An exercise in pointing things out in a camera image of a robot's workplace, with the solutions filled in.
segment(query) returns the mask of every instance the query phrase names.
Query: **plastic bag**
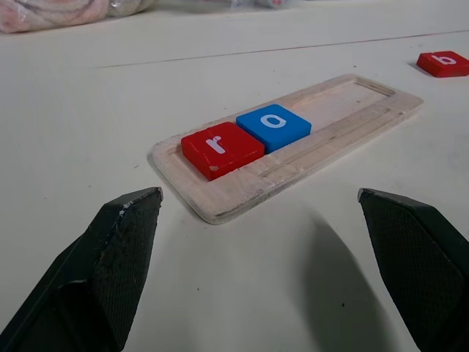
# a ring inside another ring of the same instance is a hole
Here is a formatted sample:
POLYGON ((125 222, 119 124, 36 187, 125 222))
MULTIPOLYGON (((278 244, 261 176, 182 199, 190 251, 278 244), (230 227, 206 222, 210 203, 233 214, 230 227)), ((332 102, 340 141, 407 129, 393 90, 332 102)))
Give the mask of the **plastic bag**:
POLYGON ((29 32, 127 16, 156 0, 0 0, 0 31, 29 32))

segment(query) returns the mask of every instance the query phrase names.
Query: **red tile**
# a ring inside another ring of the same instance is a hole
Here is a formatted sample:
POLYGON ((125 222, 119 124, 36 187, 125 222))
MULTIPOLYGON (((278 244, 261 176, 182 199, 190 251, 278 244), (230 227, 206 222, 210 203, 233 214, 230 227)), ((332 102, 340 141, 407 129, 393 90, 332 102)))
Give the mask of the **red tile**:
POLYGON ((232 122, 195 132, 181 140, 182 154, 214 180, 264 155, 264 145, 232 122))
POLYGON ((421 54, 417 65, 438 78, 469 76, 469 60, 453 51, 421 54))

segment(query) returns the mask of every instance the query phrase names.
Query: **wooden board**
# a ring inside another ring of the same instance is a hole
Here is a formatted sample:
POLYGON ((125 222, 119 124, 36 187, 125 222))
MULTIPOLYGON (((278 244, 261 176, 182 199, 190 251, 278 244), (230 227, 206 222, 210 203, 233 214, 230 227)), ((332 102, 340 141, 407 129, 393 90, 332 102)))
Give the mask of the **wooden board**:
POLYGON ((340 76, 159 142, 153 159, 206 222, 222 224, 406 120, 422 103, 366 78, 340 76), (182 155, 182 137, 270 104, 311 122, 311 135, 213 181, 182 155))

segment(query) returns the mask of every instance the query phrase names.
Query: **white letter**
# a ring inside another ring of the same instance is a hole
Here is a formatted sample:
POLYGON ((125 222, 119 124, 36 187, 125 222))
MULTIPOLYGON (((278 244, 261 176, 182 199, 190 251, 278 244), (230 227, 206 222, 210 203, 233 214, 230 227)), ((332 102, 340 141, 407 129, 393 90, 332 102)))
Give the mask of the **white letter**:
POLYGON ((225 149, 218 145, 218 141, 221 139, 220 136, 213 137, 213 139, 208 139, 205 142, 211 146, 218 154, 224 154, 225 149))
POLYGON ((441 62, 443 65, 455 65, 457 63, 457 61, 455 59, 452 59, 451 57, 438 57, 436 55, 432 55, 432 58, 441 62))
POLYGON ((287 124, 287 121, 273 114, 264 115, 263 117, 261 117, 261 122, 270 128, 280 128, 280 127, 284 127, 287 124), (269 119, 276 119, 278 123, 275 123, 275 124, 271 123, 269 122, 269 119))

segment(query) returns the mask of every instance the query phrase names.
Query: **white surface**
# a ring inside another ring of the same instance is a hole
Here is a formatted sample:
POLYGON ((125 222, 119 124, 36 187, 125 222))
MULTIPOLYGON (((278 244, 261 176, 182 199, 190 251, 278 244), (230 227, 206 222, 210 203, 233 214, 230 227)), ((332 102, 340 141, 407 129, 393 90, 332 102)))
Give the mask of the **white surface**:
POLYGON ((0 37, 0 329, 104 202, 163 186, 126 351, 417 351, 356 195, 428 202, 468 234, 469 78, 410 65, 425 51, 469 56, 468 33, 91 68, 469 29, 466 0, 317 6, 0 37), (424 110, 228 224, 194 216, 147 160, 157 141, 344 73, 424 110))

